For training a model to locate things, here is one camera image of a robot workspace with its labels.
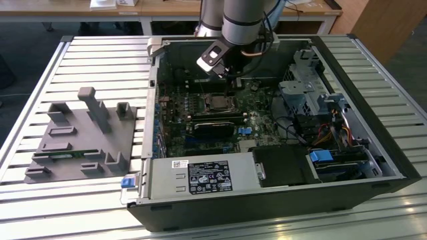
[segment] sticker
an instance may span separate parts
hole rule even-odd
[[[172,168],[179,169],[179,168],[187,168],[188,165],[188,160],[176,160],[172,161]]]
[[[120,11],[119,14],[120,15],[138,15],[139,13],[134,12],[134,11]]]
[[[186,166],[188,166],[188,191],[192,195],[234,190],[229,161],[199,163],[188,163],[187,161]]]
[[[63,155],[51,155],[51,159],[71,159],[74,155],[71,154],[63,154]]]

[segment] slotted metal surface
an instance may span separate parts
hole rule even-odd
[[[150,65],[147,37],[75,37],[62,43],[40,79],[40,94],[28,117],[11,137],[0,168],[0,239],[422,239],[427,237],[427,127],[425,113],[411,103],[362,47],[345,36],[323,40],[345,65],[405,154],[423,179],[395,193],[381,195],[351,210],[318,213],[223,226],[151,233],[120,202],[120,177],[24,184],[50,118],[50,103],[78,101],[79,86],[95,86],[107,107],[130,102],[138,107],[131,172],[142,167],[146,96]],[[327,75],[334,90],[339,88]]]

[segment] circuit board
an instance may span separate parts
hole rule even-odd
[[[257,80],[247,81],[245,88],[227,97],[223,92],[188,93],[184,87],[160,92],[164,93],[159,102],[168,157],[241,153],[247,152],[250,147],[285,143],[270,111],[274,90],[259,87]],[[208,118],[225,113],[243,116],[243,121],[234,123],[233,134],[200,140],[194,135],[196,123],[190,116]],[[220,122],[229,122],[227,119],[222,118]]]

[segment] barcode sticker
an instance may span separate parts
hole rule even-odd
[[[188,166],[188,160],[176,160],[172,161],[172,168],[178,169],[178,168],[187,168]]]

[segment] blue latch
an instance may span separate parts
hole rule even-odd
[[[135,188],[135,177],[127,177],[122,179],[122,188],[123,189]]]
[[[334,161],[331,152],[329,150],[315,150],[310,153],[313,162]]]

